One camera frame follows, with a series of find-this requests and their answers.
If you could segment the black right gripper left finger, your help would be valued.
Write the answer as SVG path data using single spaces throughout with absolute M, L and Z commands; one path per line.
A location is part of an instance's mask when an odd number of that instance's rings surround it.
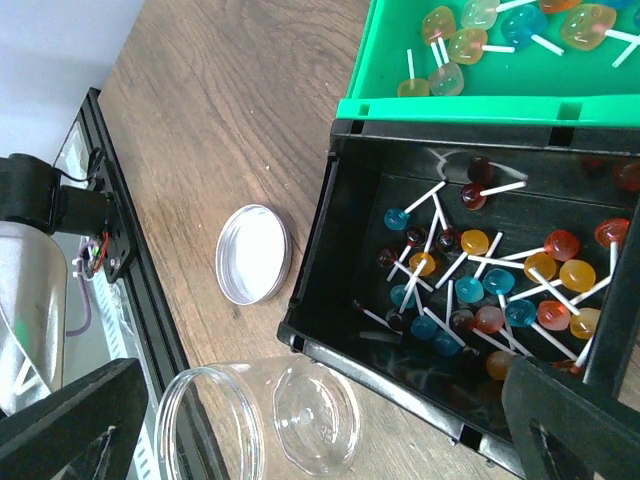
M 147 404 L 140 361 L 113 360 L 1 420 L 1 477 L 126 478 Z

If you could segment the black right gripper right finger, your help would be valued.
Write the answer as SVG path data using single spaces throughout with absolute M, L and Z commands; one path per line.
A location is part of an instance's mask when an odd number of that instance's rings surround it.
M 639 477 L 639 412 L 610 395 L 519 356 L 502 404 L 526 479 Z

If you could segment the green bin with lollipops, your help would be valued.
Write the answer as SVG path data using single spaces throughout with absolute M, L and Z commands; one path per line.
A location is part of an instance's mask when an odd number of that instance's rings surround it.
M 373 1 L 339 119 L 443 121 L 636 127 L 639 124 L 639 54 L 614 60 L 626 42 L 607 38 L 592 51 L 560 36 L 564 14 L 549 18 L 544 38 L 564 49 L 557 56 L 532 44 L 513 54 L 487 53 L 462 66 L 457 96 L 400 98 L 409 76 L 426 78 L 437 64 L 421 26 L 437 1 Z

